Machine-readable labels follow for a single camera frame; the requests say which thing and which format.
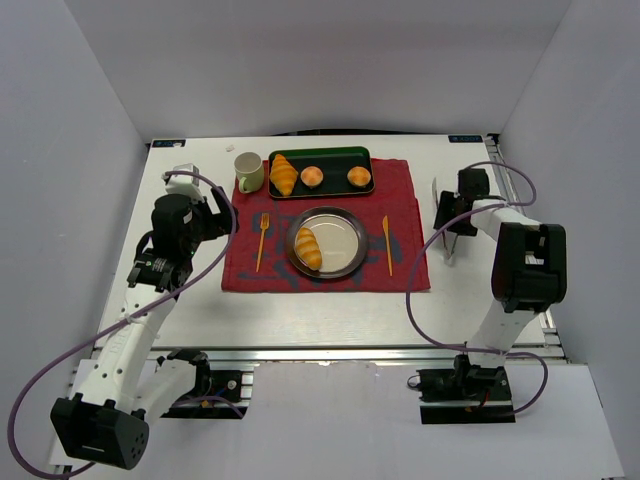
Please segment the small striped croissant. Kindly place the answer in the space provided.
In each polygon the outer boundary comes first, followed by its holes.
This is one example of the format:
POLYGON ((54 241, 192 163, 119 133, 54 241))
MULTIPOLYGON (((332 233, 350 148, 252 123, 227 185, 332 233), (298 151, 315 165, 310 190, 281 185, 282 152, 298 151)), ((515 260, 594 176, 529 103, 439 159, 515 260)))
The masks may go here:
POLYGON ((313 231, 302 227, 296 234, 294 249, 300 261, 309 269, 318 271, 322 266, 322 253, 313 231))

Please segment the metal serving tongs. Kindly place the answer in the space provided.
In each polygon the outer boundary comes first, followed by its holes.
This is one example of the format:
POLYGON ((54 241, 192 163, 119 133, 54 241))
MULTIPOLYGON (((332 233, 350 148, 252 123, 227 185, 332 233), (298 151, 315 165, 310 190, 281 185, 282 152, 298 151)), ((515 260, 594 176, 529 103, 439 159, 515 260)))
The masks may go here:
MULTIPOLYGON (((431 191, 432 191, 432 198, 434 201, 434 205, 435 205, 435 211, 438 211, 439 206, 440 206, 440 193, 439 193, 439 189, 438 189, 438 184, 437 184, 437 178, 434 177, 431 183, 431 191)), ((445 261, 449 262, 452 260, 454 254, 455 254, 455 248, 456 248, 456 243, 457 243, 457 236, 453 237, 453 242, 450 243, 448 240, 448 235, 446 232, 441 234, 441 243, 442 243, 442 247, 444 250, 444 257, 445 257, 445 261)))

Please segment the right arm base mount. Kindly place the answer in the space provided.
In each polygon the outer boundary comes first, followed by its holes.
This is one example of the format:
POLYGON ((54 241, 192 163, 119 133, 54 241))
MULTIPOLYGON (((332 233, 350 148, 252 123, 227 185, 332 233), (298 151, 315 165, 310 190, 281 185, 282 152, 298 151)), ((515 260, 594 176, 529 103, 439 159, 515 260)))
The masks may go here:
POLYGON ((503 367, 423 369, 407 379, 419 394, 422 425, 515 422, 512 393, 503 367))

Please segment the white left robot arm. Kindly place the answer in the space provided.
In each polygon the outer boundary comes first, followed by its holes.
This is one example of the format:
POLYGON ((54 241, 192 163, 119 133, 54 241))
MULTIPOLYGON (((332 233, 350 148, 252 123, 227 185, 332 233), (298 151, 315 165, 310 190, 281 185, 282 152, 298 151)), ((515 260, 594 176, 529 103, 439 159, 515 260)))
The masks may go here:
POLYGON ((213 189, 213 213, 196 187, 169 187, 157 199, 152 229, 138 244, 121 313, 123 326, 107 337, 92 372, 70 398, 54 403, 50 419, 67 456, 124 470, 141 460, 150 427, 178 401, 208 395, 207 355, 178 349, 139 381, 161 325, 175 307, 204 241, 230 235, 235 209, 213 189))

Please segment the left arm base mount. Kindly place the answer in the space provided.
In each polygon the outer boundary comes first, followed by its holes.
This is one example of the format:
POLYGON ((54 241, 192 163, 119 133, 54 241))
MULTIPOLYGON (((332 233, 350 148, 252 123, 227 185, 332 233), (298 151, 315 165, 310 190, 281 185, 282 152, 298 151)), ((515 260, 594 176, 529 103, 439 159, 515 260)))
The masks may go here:
POLYGON ((204 351, 191 348, 174 349, 166 356, 156 360, 155 373, 168 366, 170 362, 186 363, 195 368, 192 388, 180 395, 162 418, 171 419, 240 419, 235 410, 226 402, 220 400, 200 400, 200 397, 216 396, 229 401, 234 407, 245 414, 247 406, 241 406, 242 378, 240 370, 220 370, 211 367, 209 358, 204 351))

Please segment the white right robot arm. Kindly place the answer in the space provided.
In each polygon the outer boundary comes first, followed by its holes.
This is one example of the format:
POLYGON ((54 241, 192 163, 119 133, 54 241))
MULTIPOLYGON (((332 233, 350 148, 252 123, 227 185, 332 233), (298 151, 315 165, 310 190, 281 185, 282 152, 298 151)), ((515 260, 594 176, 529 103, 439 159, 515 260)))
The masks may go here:
POLYGON ((456 192, 440 194, 434 228, 456 237, 483 232, 496 242, 490 278, 493 301, 440 387, 478 401, 506 382, 506 354, 524 328, 564 299, 566 231, 532 220, 492 195, 488 174, 479 165, 458 172, 456 192))

